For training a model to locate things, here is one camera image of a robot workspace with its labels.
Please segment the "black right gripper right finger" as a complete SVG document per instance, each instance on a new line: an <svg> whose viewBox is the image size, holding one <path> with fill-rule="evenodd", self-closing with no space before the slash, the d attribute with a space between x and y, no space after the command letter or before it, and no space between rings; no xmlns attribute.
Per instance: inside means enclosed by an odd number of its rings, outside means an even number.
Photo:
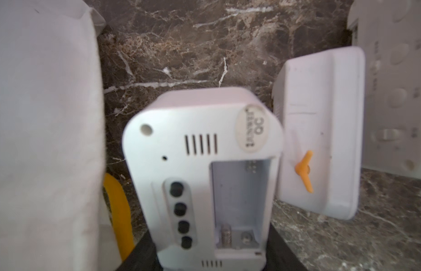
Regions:
<svg viewBox="0 0 421 271"><path fill-rule="evenodd" d="M307 271L272 224L269 227L266 259L265 271Z"/></svg>

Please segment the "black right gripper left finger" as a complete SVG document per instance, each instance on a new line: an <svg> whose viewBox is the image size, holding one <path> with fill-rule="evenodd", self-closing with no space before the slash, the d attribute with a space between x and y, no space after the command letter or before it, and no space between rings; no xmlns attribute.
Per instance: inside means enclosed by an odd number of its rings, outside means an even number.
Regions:
<svg viewBox="0 0 421 271"><path fill-rule="evenodd" d="M116 271L163 271L149 230Z"/></svg>

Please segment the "white canvas bag yellow handles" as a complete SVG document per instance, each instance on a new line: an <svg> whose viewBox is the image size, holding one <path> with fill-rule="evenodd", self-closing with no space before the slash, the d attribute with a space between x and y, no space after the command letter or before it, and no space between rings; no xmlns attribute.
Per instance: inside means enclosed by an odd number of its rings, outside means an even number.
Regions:
<svg viewBox="0 0 421 271"><path fill-rule="evenodd" d="M115 271L98 35L84 1L0 1L0 271Z"/></svg>

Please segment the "small white digital clock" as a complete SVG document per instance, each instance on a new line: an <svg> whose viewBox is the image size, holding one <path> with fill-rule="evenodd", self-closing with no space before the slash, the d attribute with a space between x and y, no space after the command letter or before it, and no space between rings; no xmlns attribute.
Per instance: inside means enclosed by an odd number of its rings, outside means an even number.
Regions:
<svg viewBox="0 0 421 271"><path fill-rule="evenodd" d="M284 130L250 90L168 91L122 150L165 271L260 271Z"/></svg>

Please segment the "white rectangular digital clock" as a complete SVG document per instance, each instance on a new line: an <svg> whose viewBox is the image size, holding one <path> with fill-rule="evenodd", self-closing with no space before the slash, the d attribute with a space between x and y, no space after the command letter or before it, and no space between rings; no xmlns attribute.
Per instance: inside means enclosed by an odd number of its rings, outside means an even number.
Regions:
<svg viewBox="0 0 421 271"><path fill-rule="evenodd" d="M421 179L421 1L355 1L347 27L366 59L362 165Z"/></svg>

